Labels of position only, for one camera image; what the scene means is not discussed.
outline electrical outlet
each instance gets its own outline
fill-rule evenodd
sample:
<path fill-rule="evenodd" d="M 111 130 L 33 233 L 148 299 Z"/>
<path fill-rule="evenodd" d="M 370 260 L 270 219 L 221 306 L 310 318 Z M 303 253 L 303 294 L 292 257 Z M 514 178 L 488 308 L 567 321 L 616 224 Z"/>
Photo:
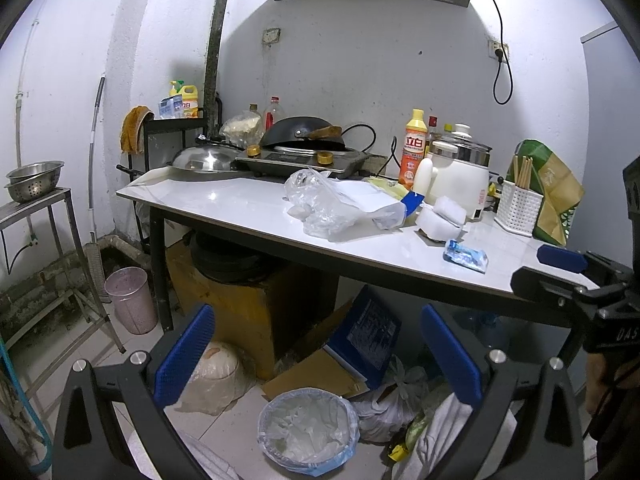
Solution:
<path fill-rule="evenodd" d="M 502 48 L 500 46 L 500 40 L 494 40 L 494 38 L 489 38 L 488 43 L 489 43 L 489 57 L 491 59 L 498 59 L 498 56 L 495 55 L 495 51 L 498 48 Z M 504 46 L 504 53 L 507 55 L 507 58 L 511 59 L 510 52 L 509 52 L 509 45 L 507 45 L 506 43 L 503 43 L 503 46 Z"/>
<path fill-rule="evenodd" d="M 262 44 L 270 45 L 273 43 L 278 43 L 280 41 L 280 29 L 279 28 L 268 28 L 262 33 Z"/>

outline gold knob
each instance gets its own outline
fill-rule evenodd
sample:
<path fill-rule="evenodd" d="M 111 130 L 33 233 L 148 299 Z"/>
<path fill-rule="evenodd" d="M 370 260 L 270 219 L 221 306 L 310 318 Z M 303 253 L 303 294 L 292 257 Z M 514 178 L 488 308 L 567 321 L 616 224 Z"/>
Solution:
<path fill-rule="evenodd" d="M 318 164 L 328 166 L 334 163 L 334 154 L 332 152 L 318 152 Z"/>
<path fill-rule="evenodd" d="M 260 155 L 260 144 L 250 144 L 246 147 L 246 154 L 249 156 Z"/>

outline yellow towel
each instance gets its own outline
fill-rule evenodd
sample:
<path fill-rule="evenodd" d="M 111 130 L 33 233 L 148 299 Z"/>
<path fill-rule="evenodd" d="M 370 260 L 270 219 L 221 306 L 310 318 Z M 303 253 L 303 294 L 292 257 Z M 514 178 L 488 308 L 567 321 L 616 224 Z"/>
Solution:
<path fill-rule="evenodd" d="M 153 112 L 146 106 L 136 106 L 124 118 L 122 123 L 122 132 L 120 133 L 120 148 L 124 153 L 137 155 L 145 151 L 143 139 L 140 137 L 140 124 L 145 120 L 146 116 Z"/>

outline white sponge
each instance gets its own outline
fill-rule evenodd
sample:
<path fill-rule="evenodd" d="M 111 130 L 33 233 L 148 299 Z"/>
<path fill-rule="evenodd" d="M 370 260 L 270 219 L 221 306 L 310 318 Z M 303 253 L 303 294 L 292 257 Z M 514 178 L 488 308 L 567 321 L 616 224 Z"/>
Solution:
<path fill-rule="evenodd" d="M 433 205 L 433 212 L 446 218 L 458 227 L 462 227 L 465 224 L 465 209 L 448 196 L 441 196 L 436 200 L 436 203 Z"/>
<path fill-rule="evenodd" d="M 415 220 L 420 230 L 424 232 L 431 240 L 436 242 L 445 242 L 458 238 L 461 226 L 453 225 L 449 220 L 439 216 L 434 209 L 425 206 L 418 218 Z"/>

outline blue box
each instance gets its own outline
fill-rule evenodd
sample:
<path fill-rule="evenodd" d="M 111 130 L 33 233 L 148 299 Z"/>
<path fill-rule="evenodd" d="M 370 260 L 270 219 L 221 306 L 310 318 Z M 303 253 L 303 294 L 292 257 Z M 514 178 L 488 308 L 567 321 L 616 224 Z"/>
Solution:
<path fill-rule="evenodd" d="M 389 366 L 400 325 L 382 299 L 365 285 L 324 349 L 347 370 L 356 372 L 369 390 L 375 390 Z"/>

